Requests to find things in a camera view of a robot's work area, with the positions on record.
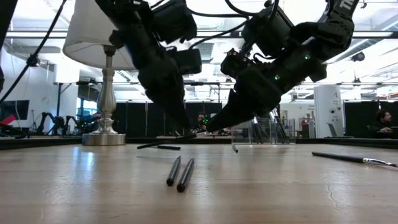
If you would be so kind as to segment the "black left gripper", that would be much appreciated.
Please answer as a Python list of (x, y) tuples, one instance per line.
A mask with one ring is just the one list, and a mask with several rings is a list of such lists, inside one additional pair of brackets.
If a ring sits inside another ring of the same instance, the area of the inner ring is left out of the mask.
[(112, 42), (122, 43), (133, 66), (138, 70), (138, 79), (146, 89), (147, 97), (161, 107), (182, 128), (190, 127), (181, 93), (170, 90), (168, 93), (151, 93), (183, 86), (182, 76), (201, 72), (201, 55), (197, 49), (167, 49), (162, 42), (171, 44), (179, 40), (185, 42), (197, 36), (194, 19), (184, 18), (174, 21), (142, 19), (111, 19), (116, 29), (109, 37)]

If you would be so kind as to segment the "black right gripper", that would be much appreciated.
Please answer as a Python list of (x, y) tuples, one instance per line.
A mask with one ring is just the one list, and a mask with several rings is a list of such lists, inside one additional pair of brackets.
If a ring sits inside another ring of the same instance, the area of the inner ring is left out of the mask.
[(209, 132), (236, 126), (253, 119), (255, 114), (273, 110), (283, 94), (307, 77), (315, 82), (326, 77), (326, 65), (301, 48), (272, 62), (249, 59), (231, 49), (221, 63), (221, 71), (236, 83), (229, 91), (227, 104), (207, 124)]

